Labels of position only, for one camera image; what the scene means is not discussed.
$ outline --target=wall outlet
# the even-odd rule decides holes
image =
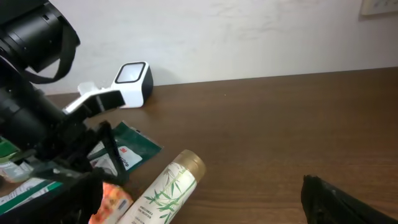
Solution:
[[[364,0],[362,15],[373,15],[398,11],[398,0]]]

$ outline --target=black object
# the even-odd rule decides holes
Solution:
[[[68,21],[48,1],[2,0],[0,2],[0,55],[28,81],[56,82],[70,70],[80,40]],[[60,59],[57,74],[45,78],[39,72]]]
[[[142,81],[142,86],[141,86],[142,98],[144,99],[144,103],[148,100],[150,94],[152,93],[153,88],[154,88],[154,79],[152,78],[152,72],[148,65],[148,70],[144,80]]]
[[[304,176],[301,202],[308,224],[398,224],[319,177]]]
[[[88,223],[102,198],[102,181],[128,180],[111,125],[95,128],[85,119],[124,104],[120,91],[89,98],[72,113],[53,105],[32,83],[52,83],[69,72],[76,32],[61,13],[44,0],[0,1],[0,134],[21,149],[12,161],[29,163],[32,177],[63,182],[49,193],[0,216],[0,223]],[[57,59],[53,78],[41,71]],[[93,169],[88,153],[102,141],[118,176]]]

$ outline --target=spray can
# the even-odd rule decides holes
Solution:
[[[120,219],[119,224],[168,224],[205,175],[206,166],[184,150],[156,178]]]

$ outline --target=white device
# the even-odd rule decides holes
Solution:
[[[154,80],[147,62],[131,62],[124,64],[111,89],[122,93],[125,105],[121,108],[137,108],[143,106],[154,87]]]
[[[112,90],[112,89],[101,89],[101,90],[96,89],[96,90],[88,91],[84,94],[82,94],[82,92],[80,92],[81,96],[79,98],[77,98],[75,101],[71,102],[62,111],[65,114],[70,114],[70,113],[74,112],[75,110],[77,110],[82,105],[84,105],[85,103],[87,103],[89,101],[94,101],[95,104],[91,103],[91,105],[96,105],[96,109],[98,111],[104,112],[104,111],[112,108],[112,107],[109,108],[108,106],[106,106],[107,103],[105,101],[109,102],[111,100],[111,98],[115,96],[115,94],[117,95],[118,91]]]

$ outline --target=gold cap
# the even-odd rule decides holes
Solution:
[[[173,162],[184,166],[194,176],[199,183],[200,179],[205,175],[206,165],[195,153],[189,150],[182,151]]]

